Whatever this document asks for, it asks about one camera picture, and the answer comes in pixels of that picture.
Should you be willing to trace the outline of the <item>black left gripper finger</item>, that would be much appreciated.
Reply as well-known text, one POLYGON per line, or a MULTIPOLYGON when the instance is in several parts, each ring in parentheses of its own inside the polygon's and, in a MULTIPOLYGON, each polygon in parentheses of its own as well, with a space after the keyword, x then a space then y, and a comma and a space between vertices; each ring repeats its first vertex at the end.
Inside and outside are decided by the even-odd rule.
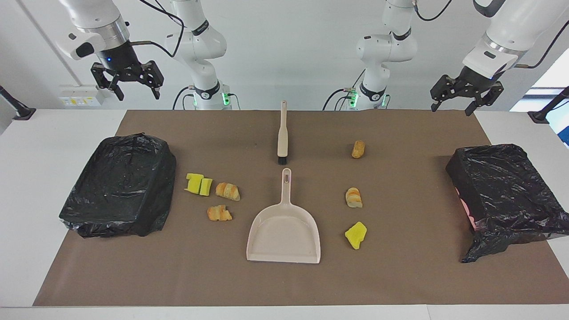
POLYGON ((491 106, 494 101, 498 99, 503 90, 504 87, 500 82, 496 82, 495 84, 491 85, 484 96, 481 95, 481 89, 477 89, 475 87, 469 89, 469 92, 473 93, 474 100, 465 109, 465 115, 472 115, 477 108, 481 108, 483 106, 491 106))
POLYGON ((454 78, 449 77, 449 75, 442 75, 441 78, 433 85, 430 90, 430 95, 433 100, 431 105, 431 111, 435 112, 438 110, 441 103, 446 100, 453 99, 455 95, 455 83, 454 78))

